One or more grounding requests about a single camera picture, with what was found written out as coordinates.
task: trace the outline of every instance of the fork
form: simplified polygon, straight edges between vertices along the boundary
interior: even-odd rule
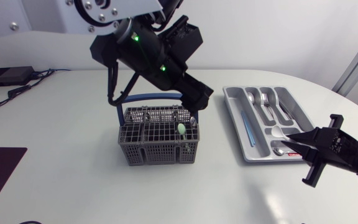
[[[270,107],[269,99],[267,98],[267,94],[266,94],[266,93],[262,93],[262,100],[264,101],[264,106],[266,106],[267,111],[270,113],[270,115],[272,115],[272,118],[274,119],[273,110],[272,110],[272,108]]]

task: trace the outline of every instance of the cutlery tray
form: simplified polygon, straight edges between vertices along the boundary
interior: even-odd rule
[[[292,151],[281,142],[285,140],[284,138],[272,136],[274,126],[279,126],[285,135],[314,129],[309,117],[285,87],[225,86],[223,87],[223,92],[226,106],[237,131],[244,159],[247,162],[302,160],[301,156],[295,152],[278,156],[273,151],[275,147],[285,152]],[[254,104],[249,99],[248,93],[253,94]],[[269,113],[269,109],[263,101],[262,94],[264,93],[268,98],[268,105],[271,108],[271,112],[273,112],[273,116]],[[255,141],[254,146],[251,146],[248,138],[241,111],[248,118]]]

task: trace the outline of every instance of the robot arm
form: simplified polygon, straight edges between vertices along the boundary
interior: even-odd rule
[[[0,0],[0,36],[29,30],[98,35],[92,57],[109,72],[109,103],[117,106],[137,77],[163,91],[182,93],[191,113],[207,107],[213,90],[186,73],[187,59],[203,43],[197,27],[182,16],[163,31],[183,0]],[[113,100],[120,60],[135,71]]]
[[[358,175],[358,141],[340,130],[342,122],[341,115],[332,114],[328,128],[288,136],[301,144],[283,141],[311,166],[309,174],[302,180],[305,184],[315,187],[326,164]]]
[[[121,19],[162,10],[158,0],[0,0],[0,37],[30,30],[107,35]]]

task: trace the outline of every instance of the screw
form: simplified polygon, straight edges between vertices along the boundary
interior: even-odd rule
[[[114,22],[112,22],[112,25],[114,26],[114,28],[118,28],[118,26],[119,26],[119,22],[114,21]]]
[[[74,0],[66,0],[67,6],[72,6],[74,4]]]
[[[15,22],[12,22],[9,25],[9,28],[11,28],[11,30],[13,30],[13,31],[17,31],[19,29],[19,25],[17,25]]]
[[[85,9],[87,9],[87,10],[92,9],[92,4],[91,4],[91,2],[86,2],[86,3],[85,3]]]
[[[100,20],[101,22],[104,22],[104,21],[106,20],[106,18],[104,17],[103,14],[100,14],[100,15],[99,15],[99,20]]]
[[[113,16],[116,16],[118,14],[117,9],[116,8],[112,9],[111,14]]]
[[[91,33],[93,33],[93,32],[94,32],[94,26],[89,26],[89,27],[88,27],[88,31],[91,32]]]

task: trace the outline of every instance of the blue handle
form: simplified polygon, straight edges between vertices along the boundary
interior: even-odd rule
[[[181,93],[144,93],[127,96],[127,98],[122,103],[130,103],[141,100],[180,100],[182,94]],[[124,121],[124,113],[122,110],[122,104],[117,106],[118,120],[119,125],[123,126],[125,124]],[[194,114],[198,122],[198,113]]]

